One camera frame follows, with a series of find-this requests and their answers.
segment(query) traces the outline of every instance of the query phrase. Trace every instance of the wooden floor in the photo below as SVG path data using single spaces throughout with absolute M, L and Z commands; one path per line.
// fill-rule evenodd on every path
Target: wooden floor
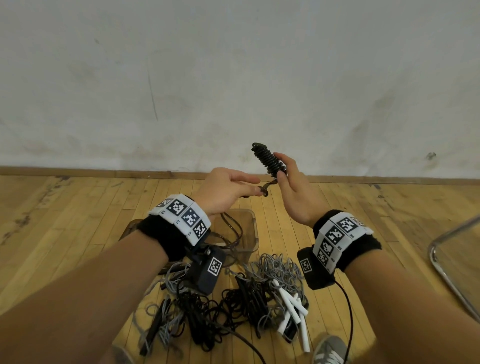
M 165 196 L 191 194 L 201 182 L 0 176 L 0 313 L 115 244 L 132 219 L 143 218 Z M 480 186 L 313 185 L 332 208 L 352 212 L 372 227 L 384 249 L 407 271 L 457 304 L 430 267 L 426 249 L 437 235 L 479 213 Z M 298 249 L 312 244 L 313 234 L 289 218 L 278 186 L 271 186 L 270 192 L 267 198 L 240 199 L 234 208 L 249 208 L 255 213 L 259 254 L 283 253 L 296 260 Z M 480 253 L 475 248 L 478 244 L 470 243 L 479 237 L 479 229 L 469 232 L 462 239 L 462 251 L 454 250 L 450 243 L 442 248 L 442 259 L 458 277 L 468 280 L 467 286 L 479 283 Z M 352 354 L 357 356 L 374 342 L 375 335 L 347 277 L 337 272 L 336 278 L 353 305 Z M 230 286 L 229 277 L 221 274 L 214 298 L 219 300 L 221 291 Z M 480 294 L 478 287 L 471 290 L 473 295 Z M 347 341 L 350 321 L 341 290 L 334 286 L 313 292 L 307 287 L 306 294 L 311 303 L 307 316 L 311 342 L 316 343 L 325 332 Z M 150 317 L 142 308 L 149 302 L 161 302 L 162 297 L 162 291 L 154 290 L 140 304 L 137 315 L 144 328 L 149 326 Z M 191 342 L 188 332 L 176 342 L 183 357 L 163 350 L 157 342 L 153 355 L 143 360 L 137 349 L 139 334 L 131 322 L 130 318 L 115 342 L 126 345 L 138 363 L 260 362 L 237 338 L 227 337 L 212 352 L 205 353 Z M 276 332 L 266 332 L 259 340 L 247 325 L 240 327 L 239 332 L 253 340 L 267 363 L 310 363 L 298 340 L 289 345 Z

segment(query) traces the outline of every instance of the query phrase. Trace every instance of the shoe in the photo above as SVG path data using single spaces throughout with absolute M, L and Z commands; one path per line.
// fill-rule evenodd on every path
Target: shoe
M 128 354 L 125 348 L 117 345 L 112 345 L 113 357 L 115 364 L 134 364 L 132 357 Z
M 312 364 L 344 364 L 347 346 L 338 336 L 324 338 L 313 351 Z

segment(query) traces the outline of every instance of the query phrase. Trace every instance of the white shoelace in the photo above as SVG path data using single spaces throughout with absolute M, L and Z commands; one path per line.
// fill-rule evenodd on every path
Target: white shoelace
M 325 354 L 318 354 L 315 356 L 315 360 L 321 360 L 325 357 Z M 325 364 L 343 364 L 343 358 L 338 355 L 335 351 L 331 351 L 326 358 Z

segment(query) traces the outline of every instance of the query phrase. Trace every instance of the finger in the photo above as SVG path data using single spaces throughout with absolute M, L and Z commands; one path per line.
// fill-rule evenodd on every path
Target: finger
M 277 152 L 275 152 L 273 155 L 285 163 L 285 165 L 287 166 L 287 173 L 289 175 L 292 173 L 295 174 L 299 171 L 299 168 L 297 167 L 297 163 L 293 158 L 290 158 L 285 154 L 277 153 Z
M 228 175 L 230 176 L 231 181 L 242 181 L 248 183 L 260 183 L 260 178 L 254 174 L 249 174 L 242 172 L 241 170 L 229 170 L 227 169 Z
M 278 181 L 278 185 L 280 186 L 283 200 L 285 201 L 291 198 L 293 196 L 293 190 L 290 187 L 290 183 L 288 183 L 287 175 L 279 170 L 276 174 L 276 179 Z
M 260 190 L 259 186 L 253 186 L 251 184 L 246 184 L 243 182 L 236 182 L 239 186 L 238 197 L 241 196 L 263 196 L 263 192 Z

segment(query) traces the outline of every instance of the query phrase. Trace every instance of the hand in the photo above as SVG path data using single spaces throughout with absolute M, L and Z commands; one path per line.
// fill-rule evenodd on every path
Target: hand
M 281 153 L 274 155 L 287 166 L 288 177 L 282 171 L 276 174 L 285 210 L 296 222 L 313 228 L 318 219 L 330 210 L 329 206 L 310 185 L 307 176 L 299 171 L 294 159 Z
M 263 196 L 260 187 L 248 183 L 260 183 L 260 178 L 239 170 L 214 168 L 192 198 L 208 215 L 227 211 L 242 196 Z

